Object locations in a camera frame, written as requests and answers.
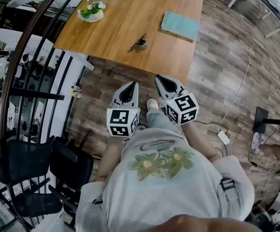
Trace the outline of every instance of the wooden tabletop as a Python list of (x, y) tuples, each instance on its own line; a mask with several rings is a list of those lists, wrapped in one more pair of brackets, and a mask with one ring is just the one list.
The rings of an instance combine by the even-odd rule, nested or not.
[[(195, 42), (191, 43), (160, 31), (166, 11), (200, 21), (202, 0), (93, 0), (106, 4), (104, 18), (95, 23), (80, 20), (78, 9), (72, 14), (55, 48), (84, 53), (139, 68), (166, 74), (186, 83)], [(147, 33), (145, 51), (128, 50)]]

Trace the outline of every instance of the gray wood plank floor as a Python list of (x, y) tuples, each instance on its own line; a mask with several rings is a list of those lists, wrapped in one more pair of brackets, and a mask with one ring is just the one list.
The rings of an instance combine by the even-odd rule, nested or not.
[[(237, 0), (229, 9), (227, 4), (230, 1), (203, 1), (196, 49), (186, 85), (196, 96), (200, 105), (198, 120), (203, 122), (220, 122), (235, 98), (248, 64), (252, 34), (260, 13), (257, 0)], [(273, 174), (264, 169), (253, 167), (247, 156), (256, 107), (267, 109), (270, 118), (280, 117), (280, 32), (269, 39), (264, 37), (278, 26), (279, 21), (273, 15), (259, 19), (251, 53), (251, 62), (256, 70), (249, 67), (238, 97), (223, 122), (231, 135), (228, 154), (239, 159), (254, 184), (256, 200), (261, 198), (267, 203), (271, 203), (278, 194), (280, 180), (272, 179)], [(67, 131), (80, 142), (86, 129), (92, 128), (95, 134), (87, 140), (84, 150), (101, 157), (108, 139), (106, 109), (114, 92), (129, 81), (139, 83), (142, 124), (146, 124), (147, 99), (159, 96), (154, 75), (150, 73), (98, 58), (92, 58), (91, 63), (95, 70), (86, 71), (81, 80), (82, 98), (73, 103)], [(198, 126), (215, 147), (225, 151), (216, 136), (216, 125), (198, 123)], [(267, 126), (265, 138), (275, 129), (275, 126)], [(278, 143), (279, 140), (280, 133), (277, 131), (268, 143)], [(276, 170), (273, 157), (251, 159), (272, 171)]]

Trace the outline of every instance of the white box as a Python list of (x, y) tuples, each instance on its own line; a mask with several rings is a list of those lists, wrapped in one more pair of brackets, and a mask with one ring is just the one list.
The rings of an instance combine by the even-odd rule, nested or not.
[(197, 118), (199, 105), (192, 93), (163, 101), (166, 114), (178, 125), (186, 124)]
[(113, 137), (131, 137), (139, 123), (138, 109), (112, 109), (106, 112), (106, 126)]

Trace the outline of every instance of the chair backrest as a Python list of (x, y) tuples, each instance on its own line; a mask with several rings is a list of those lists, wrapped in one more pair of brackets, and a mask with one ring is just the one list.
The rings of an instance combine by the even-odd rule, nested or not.
[(0, 182), (16, 185), (24, 180), (45, 175), (55, 137), (44, 144), (9, 140), (7, 154), (0, 156)]
[(50, 171), (60, 181), (77, 191), (88, 183), (93, 157), (78, 148), (68, 148), (55, 140), (50, 159)]

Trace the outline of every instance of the teal book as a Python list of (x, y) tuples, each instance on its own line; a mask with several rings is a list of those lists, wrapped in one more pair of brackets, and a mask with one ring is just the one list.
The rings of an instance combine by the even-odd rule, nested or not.
[(182, 36), (191, 41), (196, 41), (199, 21), (167, 11), (163, 17), (161, 29), (176, 36)]

